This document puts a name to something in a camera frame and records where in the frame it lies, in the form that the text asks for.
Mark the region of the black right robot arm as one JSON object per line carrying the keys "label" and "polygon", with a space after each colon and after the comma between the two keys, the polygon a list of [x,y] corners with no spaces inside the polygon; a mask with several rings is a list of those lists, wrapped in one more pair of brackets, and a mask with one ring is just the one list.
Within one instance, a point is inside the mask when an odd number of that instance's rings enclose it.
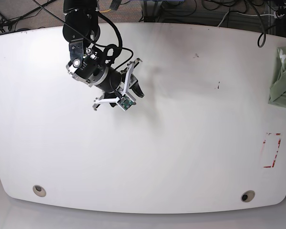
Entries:
{"label": "black right robot arm", "polygon": [[[126,60],[127,66],[121,71],[112,67],[125,48],[119,30],[110,19],[100,13],[98,2],[66,0],[63,3],[63,13],[65,21],[62,33],[69,43],[70,52],[66,69],[73,79],[102,91],[102,95],[95,98],[93,109],[97,110],[101,104],[110,104],[111,107],[118,106],[126,111],[135,105],[136,96],[144,97],[138,79],[133,74],[141,59]],[[101,34],[99,19],[113,28],[117,44],[97,44]]]}

